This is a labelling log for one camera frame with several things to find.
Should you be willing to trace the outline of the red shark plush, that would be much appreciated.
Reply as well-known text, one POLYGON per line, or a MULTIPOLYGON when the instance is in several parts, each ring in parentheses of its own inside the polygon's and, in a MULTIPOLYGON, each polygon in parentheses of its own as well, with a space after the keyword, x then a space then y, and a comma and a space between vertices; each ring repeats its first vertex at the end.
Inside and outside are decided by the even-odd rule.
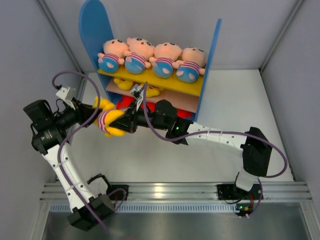
POLYGON ((156 104, 154 102, 147 102, 146 103, 147 109, 151 112, 155 111, 156 104))
POLYGON ((116 109, 117 110, 126 109, 135 100, 136 99, 132 96, 123 95, 121 99, 116 103, 116 109))
POLYGON ((177 116, 183 119, 191 118, 193 115, 192 112, 183 110, 183 109, 177 109, 177 116))

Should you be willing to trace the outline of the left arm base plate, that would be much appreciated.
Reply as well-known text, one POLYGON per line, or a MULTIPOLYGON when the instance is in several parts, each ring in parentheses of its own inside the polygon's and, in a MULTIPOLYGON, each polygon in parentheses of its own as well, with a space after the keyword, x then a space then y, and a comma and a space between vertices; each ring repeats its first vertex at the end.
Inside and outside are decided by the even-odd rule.
POLYGON ((120 190, 123 189, 128 194, 129 186, 127 184, 113 184, 107 190, 107 195, 112 201, 120 201, 124 198, 125 193, 120 190))

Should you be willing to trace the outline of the boy doll far right shelf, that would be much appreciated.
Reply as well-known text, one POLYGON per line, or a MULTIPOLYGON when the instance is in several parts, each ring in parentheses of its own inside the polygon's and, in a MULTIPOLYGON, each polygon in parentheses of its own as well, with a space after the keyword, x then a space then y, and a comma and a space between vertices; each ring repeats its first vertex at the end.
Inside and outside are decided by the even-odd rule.
POLYGON ((181 60, 177 61, 177 78, 185 83, 194 83, 205 74, 208 54, 196 47, 187 47, 182 51, 181 60))

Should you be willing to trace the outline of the yellow duck plush on shelf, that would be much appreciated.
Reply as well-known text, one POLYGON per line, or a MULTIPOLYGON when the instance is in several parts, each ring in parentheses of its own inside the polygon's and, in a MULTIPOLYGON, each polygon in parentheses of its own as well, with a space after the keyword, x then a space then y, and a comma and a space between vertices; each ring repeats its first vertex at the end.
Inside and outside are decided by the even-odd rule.
POLYGON ((130 90, 133 86, 133 83, 134 83, 131 80, 122 79, 122 78, 118 78, 118 77, 115 77, 113 79, 113 81, 117 85, 117 87, 123 91, 130 90))

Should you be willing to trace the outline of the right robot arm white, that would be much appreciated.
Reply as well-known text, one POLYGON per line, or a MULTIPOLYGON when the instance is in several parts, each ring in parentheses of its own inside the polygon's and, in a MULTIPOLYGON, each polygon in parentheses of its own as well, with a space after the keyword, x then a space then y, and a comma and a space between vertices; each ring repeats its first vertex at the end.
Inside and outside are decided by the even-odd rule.
POLYGON ((139 106, 133 101, 124 115, 110 126, 127 133, 135 133, 138 127, 152 126, 166 131, 166 141, 186 146, 208 144, 211 148, 230 152, 242 159, 242 169, 235 178, 233 192, 240 199, 251 194, 254 183, 268 172, 272 147, 257 127, 247 132, 228 133, 178 116, 178 110, 167 100, 160 100, 155 109, 139 106))

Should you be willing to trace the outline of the boy doll far left shelf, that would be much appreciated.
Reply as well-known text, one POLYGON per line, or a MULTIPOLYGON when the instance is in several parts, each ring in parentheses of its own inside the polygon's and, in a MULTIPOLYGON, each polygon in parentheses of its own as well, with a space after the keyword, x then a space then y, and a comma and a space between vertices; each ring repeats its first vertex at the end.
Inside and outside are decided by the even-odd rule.
POLYGON ((103 44, 103 52, 97 54, 99 68, 106 73, 115 73, 119 66, 124 64, 124 52, 128 50, 128 44, 120 39, 106 41, 103 44))

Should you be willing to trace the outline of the red shark plush under shelf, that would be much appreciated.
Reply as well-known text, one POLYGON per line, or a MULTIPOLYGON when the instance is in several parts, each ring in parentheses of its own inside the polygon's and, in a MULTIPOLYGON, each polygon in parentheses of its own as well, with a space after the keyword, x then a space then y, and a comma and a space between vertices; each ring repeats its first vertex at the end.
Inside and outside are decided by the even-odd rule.
POLYGON ((136 99, 132 96, 123 95, 121 99, 116 103, 116 109, 117 110, 126 109, 135 100, 136 99))

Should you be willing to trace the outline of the yellow frog plush striped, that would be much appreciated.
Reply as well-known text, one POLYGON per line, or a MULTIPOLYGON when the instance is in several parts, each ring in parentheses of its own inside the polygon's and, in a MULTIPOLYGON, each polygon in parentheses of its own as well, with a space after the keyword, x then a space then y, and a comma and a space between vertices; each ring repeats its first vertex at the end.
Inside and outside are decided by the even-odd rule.
POLYGON ((153 98, 160 94, 160 90, 152 85, 147 85, 143 92, 147 98, 153 98))

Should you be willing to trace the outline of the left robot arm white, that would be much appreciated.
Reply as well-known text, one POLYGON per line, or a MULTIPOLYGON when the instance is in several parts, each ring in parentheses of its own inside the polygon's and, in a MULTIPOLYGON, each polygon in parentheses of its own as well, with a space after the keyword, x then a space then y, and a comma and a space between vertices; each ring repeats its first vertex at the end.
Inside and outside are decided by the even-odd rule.
POLYGON ((71 152, 68 129, 75 124, 88 127, 101 109, 72 99, 73 106, 53 113, 46 100, 37 100, 23 111, 31 119, 32 147, 49 163, 67 196, 71 215, 69 224, 89 231, 115 212, 110 197, 113 187, 105 182, 97 185, 95 192, 84 180, 71 152))

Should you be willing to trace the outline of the blue wooden toy shelf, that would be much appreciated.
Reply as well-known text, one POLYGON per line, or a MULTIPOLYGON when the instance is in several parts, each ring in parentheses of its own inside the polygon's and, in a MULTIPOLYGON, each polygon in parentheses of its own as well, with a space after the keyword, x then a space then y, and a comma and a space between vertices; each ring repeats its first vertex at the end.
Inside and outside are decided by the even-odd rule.
POLYGON ((221 28, 222 20, 218 19, 214 30, 211 46, 208 54, 208 61, 205 71, 193 83, 183 82, 173 73, 169 78, 156 76, 151 68, 146 68, 140 74, 130 73, 124 65, 120 65, 115 72, 105 72, 99 67, 98 54, 103 51, 103 44, 112 40, 114 35, 110 25, 107 11, 99 0, 87 0, 81 7, 78 17, 78 28, 82 43, 91 60, 107 97, 120 108, 124 108, 123 97, 129 96, 129 90, 116 88, 114 78, 130 80, 134 83, 148 82, 153 87, 163 88, 158 96, 148 99, 149 102, 156 102, 161 99, 170 101, 174 107, 186 111, 186 118, 197 120, 200 115, 200 108, 206 89, 207 79, 210 73, 210 66, 213 61, 215 48, 221 28))

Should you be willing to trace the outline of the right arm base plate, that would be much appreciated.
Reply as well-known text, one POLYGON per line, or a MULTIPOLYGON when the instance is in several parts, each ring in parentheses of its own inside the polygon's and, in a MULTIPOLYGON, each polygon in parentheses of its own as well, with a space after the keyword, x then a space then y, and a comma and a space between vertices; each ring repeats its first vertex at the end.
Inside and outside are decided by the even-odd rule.
POLYGON ((250 191, 245 191, 236 187, 234 184, 218 184, 217 194, 219 200, 259 200, 261 187, 259 184, 254 184, 250 191))

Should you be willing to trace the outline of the aluminium rail frame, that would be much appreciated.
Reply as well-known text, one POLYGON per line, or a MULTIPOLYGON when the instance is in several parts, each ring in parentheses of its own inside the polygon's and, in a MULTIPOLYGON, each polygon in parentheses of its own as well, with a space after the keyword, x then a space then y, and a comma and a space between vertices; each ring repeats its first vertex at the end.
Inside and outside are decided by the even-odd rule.
MULTIPOLYGON (((218 200, 218 182, 173 182, 129 184, 127 203, 223 203, 218 200)), ((262 203, 310 203, 305 182, 263 182, 262 203)))

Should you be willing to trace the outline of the boy doll striped shirt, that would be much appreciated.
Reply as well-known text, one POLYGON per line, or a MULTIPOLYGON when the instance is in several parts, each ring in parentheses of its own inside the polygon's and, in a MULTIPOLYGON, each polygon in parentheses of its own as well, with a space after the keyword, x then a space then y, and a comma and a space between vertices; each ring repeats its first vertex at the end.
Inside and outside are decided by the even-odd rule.
POLYGON ((178 58, 183 50, 175 43, 165 42, 154 48, 154 56, 149 58, 154 74, 160 78, 169 78, 174 69, 179 68, 178 58))

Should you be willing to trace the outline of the boy doll shelf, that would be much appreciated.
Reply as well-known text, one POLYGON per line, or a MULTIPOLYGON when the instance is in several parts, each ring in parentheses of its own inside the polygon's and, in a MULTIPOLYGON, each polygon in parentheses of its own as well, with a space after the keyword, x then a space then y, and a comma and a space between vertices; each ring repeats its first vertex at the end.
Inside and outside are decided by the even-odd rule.
POLYGON ((124 52, 128 50, 128 44, 120 39, 106 41, 103 44, 103 52, 97 54, 99 68, 106 73, 115 73, 119 66, 124 64, 124 52))
POLYGON ((187 47, 182 51, 181 60, 177 61, 177 78, 185 83, 194 83, 205 74, 208 54, 196 47, 187 47))

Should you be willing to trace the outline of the boy doll black hair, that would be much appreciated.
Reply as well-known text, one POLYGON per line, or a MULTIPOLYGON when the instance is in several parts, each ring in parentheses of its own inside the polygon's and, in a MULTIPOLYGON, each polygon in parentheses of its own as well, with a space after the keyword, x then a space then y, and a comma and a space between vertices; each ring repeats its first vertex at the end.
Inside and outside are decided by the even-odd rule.
POLYGON ((140 37, 128 37, 126 43, 128 50, 123 53, 126 70, 131 74, 141 74, 149 69, 152 66, 149 60, 154 56, 155 46, 140 37))

